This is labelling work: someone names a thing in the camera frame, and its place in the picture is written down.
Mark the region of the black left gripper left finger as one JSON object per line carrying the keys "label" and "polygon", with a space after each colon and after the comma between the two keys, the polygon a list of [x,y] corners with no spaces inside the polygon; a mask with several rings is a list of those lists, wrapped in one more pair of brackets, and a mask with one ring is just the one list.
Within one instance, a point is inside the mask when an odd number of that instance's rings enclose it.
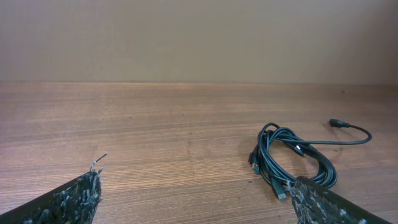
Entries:
{"label": "black left gripper left finger", "polygon": [[91,170],[1,215],[1,223],[92,223],[101,201],[102,170]]}

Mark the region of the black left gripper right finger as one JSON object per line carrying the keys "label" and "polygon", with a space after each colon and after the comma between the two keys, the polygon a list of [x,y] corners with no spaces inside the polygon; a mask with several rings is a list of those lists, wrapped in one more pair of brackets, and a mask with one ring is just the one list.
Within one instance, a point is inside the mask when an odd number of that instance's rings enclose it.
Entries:
{"label": "black left gripper right finger", "polygon": [[391,224],[307,177],[289,184],[289,193],[298,224]]}

